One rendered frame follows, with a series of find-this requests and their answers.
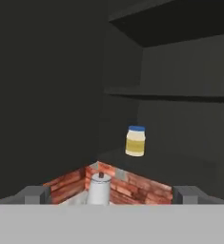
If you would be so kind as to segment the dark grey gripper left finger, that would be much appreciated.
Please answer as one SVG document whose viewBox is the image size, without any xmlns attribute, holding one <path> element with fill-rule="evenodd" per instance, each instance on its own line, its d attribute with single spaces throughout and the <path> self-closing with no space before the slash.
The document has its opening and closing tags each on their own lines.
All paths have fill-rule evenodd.
<svg viewBox="0 0 224 244">
<path fill-rule="evenodd" d="M 48 186 L 28 186 L 16 195 L 0 199 L 0 204 L 50 204 L 51 188 Z"/>
</svg>

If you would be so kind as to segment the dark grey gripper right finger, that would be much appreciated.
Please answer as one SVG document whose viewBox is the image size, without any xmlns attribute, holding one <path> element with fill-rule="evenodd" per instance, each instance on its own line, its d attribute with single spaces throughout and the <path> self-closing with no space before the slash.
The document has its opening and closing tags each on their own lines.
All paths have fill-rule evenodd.
<svg viewBox="0 0 224 244">
<path fill-rule="evenodd" d="M 173 186 L 173 204 L 224 204 L 224 200 L 207 195 L 196 186 Z"/>
</svg>

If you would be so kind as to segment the mayonnaise jar with blue lid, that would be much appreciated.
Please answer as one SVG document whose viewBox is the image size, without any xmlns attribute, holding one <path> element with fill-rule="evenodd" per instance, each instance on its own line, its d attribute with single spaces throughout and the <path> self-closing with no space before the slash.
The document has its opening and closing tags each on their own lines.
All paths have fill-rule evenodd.
<svg viewBox="0 0 224 244">
<path fill-rule="evenodd" d="M 126 137 L 125 153 L 140 157 L 145 153 L 145 128 L 143 126 L 129 126 Z"/>
</svg>

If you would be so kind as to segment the dark grey cabinet door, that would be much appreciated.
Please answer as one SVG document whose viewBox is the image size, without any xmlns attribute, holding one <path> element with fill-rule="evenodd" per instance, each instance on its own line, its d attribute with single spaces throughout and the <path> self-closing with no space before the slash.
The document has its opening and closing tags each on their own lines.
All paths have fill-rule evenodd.
<svg viewBox="0 0 224 244">
<path fill-rule="evenodd" d="M 97 154 L 106 0 L 0 0 L 0 198 Z"/>
</svg>

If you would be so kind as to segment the dark grey open cabinet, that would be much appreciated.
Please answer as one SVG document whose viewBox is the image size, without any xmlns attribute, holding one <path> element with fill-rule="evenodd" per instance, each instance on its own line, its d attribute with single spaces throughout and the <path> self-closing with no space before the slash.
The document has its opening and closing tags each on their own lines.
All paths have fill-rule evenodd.
<svg viewBox="0 0 224 244">
<path fill-rule="evenodd" d="M 224 199 L 224 0 L 139 0 L 109 17 L 98 160 Z M 145 153 L 125 153 L 129 126 Z"/>
</svg>

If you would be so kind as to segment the white canister with dark knob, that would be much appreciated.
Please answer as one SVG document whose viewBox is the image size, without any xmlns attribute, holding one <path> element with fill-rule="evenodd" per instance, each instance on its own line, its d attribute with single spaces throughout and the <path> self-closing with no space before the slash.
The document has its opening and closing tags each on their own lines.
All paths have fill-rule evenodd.
<svg viewBox="0 0 224 244">
<path fill-rule="evenodd" d="M 110 204 L 110 189 L 112 178 L 102 172 L 92 175 L 91 184 L 88 191 L 87 203 L 89 205 Z"/>
</svg>

